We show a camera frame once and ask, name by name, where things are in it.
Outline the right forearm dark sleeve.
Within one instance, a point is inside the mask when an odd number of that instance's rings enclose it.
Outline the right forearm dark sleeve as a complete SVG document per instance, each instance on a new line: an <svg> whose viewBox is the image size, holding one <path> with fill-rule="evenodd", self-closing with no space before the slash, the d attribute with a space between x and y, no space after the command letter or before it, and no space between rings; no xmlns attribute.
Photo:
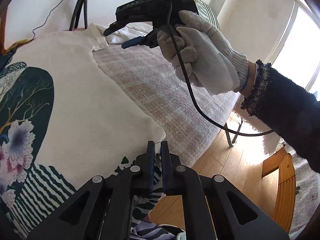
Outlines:
<svg viewBox="0 0 320 240"><path fill-rule="evenodd" d="M271 64L258 60L256 66L255 84L241 109L281 136L318 173L319 101Z"/></svg>

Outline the right hand in white glove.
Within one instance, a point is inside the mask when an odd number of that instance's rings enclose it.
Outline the right hand in white glove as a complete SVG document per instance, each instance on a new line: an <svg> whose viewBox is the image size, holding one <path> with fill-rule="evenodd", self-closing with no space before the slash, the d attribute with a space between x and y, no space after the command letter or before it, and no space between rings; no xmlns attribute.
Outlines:
<svg viewBox="0 0 320 240"><path fill-rule="evenodd" d="M171 38L163 30L157 34L162 55L172 64L176 76L184 81L185 67L189 81L211 95L234 91L249 97L255 64L234 50L219 29L201 16L186 10L179 16L183 22L176 28L179 36Z"/></svg>

